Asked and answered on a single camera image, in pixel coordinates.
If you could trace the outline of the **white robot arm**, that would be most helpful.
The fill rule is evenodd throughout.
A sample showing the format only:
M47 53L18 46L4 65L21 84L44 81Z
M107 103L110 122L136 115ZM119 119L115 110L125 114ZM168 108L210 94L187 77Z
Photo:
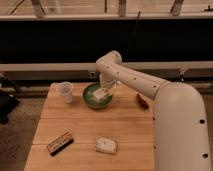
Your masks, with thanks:
M154 171L213 171L206 108L198 90L126 68L117 51L100 57L96 68L103 86L120 81L154 101Z

